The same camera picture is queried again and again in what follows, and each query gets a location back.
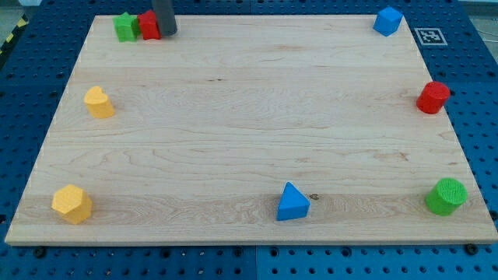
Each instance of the toy block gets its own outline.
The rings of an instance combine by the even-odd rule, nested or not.
[[[54,194],[52,209],[71,224],[79,224],[92,215],[92,200],[86,192],[69,184]]]
[[[465,186],[453,178],[443,178],[426,196],[427,207],[437,215],[451,215],[460,205],[467,201]]]
[[[159,31],[163,36],[171,36],[177,32],[177,21],[174,18],[171,0],[152,0],[153,10],[157,16]]]
[[[417,107],[424,113],[436,114],[450,98],[450,89],[442,82],[428,82],[417,99]]]
[[[387,37],[398,30],[399,23],[401,23],[402,18],[403,14],[392,7],[387,7],[377,14],[373,28],[380,34]]]
[[[117,38],[120,42],[137,41],[140,34],[139,20],[136,16],[131,16],[127,12],[112,19]]]
[[[157,26],[156,14],[153,10],[149,10],[138,16],[140,30],[142,31],[143,40],[161,39],[159,27]]]
[[[95,118],[106,118],[114,116],[114,108],[110,103],[109,96],[99,86],[89,89],[85,95],[86,108]]]
[[[293,184],[287,182],[280,198],[277,221],[306,217],[310,201]]]

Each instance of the wood grain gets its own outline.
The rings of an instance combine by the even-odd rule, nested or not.
[[[95,18],[6,237],[12,245],[493,243],[498,236],[406,22],[373,16],[178,16],[164,40],[119,44]],[[102,86],[116,114],[82,102]],[[450,217],[424,197],[454,177]],[[312,195],[276,222],[286,181]],[[50,210],[66,184],[93,216]]]

